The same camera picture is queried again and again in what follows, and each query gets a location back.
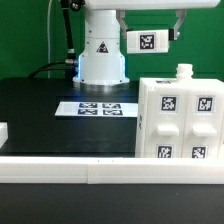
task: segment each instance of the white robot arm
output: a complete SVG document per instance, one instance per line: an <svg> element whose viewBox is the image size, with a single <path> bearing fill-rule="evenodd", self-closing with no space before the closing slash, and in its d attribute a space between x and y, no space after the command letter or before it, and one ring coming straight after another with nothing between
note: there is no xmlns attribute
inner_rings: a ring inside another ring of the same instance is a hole
<svg viewBox="0 0 224 224"><path fill-rule="evenodd" d="M85 0L85 50L79 57L74 86L108 90L126 85L125 59L120 52L120 28L127 38L127 53L167 53L176 40L186 9L215 7L220 0ZM130 31L125 10L177 9L173 29Z"/></svg>

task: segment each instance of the background wall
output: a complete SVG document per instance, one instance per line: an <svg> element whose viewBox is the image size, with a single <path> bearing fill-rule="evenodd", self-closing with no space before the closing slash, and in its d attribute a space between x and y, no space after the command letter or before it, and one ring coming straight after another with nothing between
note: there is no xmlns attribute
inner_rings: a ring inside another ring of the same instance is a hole
<svg viewBox="0 0 224 224"><path fill-rule="evenodd" d="M47 63L47 9L45 1L3 1L0 8L0 79L27 76ZM71 12L75 48L84 48L84 12ZM66 58L65 31L58 1L51 14L52 61ZM173 27L175 11L128 11L126 22L135 30ZM139 77L172 77L178 63L192 63L196 77L224 80L224 0L215 9L188 10L178 41L168 54L127 55L126 73Z"/></svg>

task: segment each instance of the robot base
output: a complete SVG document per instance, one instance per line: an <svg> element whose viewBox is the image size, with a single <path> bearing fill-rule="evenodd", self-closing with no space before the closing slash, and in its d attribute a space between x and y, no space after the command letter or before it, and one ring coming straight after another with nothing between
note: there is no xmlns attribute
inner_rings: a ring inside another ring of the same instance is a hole
<svg viewBox="0 0 224 224"><path fill-rule="evenodd" d="M73 87L84 89L88 91L97 92L112 92L117 90L124 90L129 88L129 79L125 78L121 83L111 83L111 84L99 84L99 83L88 83L81 82L79 79L73 79Z"/></svg>

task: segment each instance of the black tabletop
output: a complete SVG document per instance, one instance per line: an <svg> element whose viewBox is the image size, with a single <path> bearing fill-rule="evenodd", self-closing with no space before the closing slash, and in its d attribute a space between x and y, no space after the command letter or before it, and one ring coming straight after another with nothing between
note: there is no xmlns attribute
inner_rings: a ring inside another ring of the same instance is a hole
<svg viewBox="0 0 224 224"><path fill-rule="evenodd" d="M108 93L74 89L57 79L0 82L1 155L134 157L136 118L55 117L60 101L137 103L138 84Z"/></svg>

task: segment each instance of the black cable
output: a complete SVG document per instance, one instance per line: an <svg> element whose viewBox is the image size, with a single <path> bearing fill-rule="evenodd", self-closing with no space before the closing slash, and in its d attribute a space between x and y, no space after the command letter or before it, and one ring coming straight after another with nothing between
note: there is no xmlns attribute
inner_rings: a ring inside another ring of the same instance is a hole
<svg viewBox="0 0 224 224"><path fill-rule="evenodd" d="M64 61L56 61L56 62L51 62L51 63L49 63L49 64L46 64L46 65L40 67L39 69L37 69L36 71L30 73L30 74L28 75L28 78L32 79L32 78L34 78L34 77L36 76L36 74L38 74L41 70L44 70L44 69L49 68L49 67L54 66L54 65L62 65L62 64L64 65L65 62L64 62Z"/></svg>

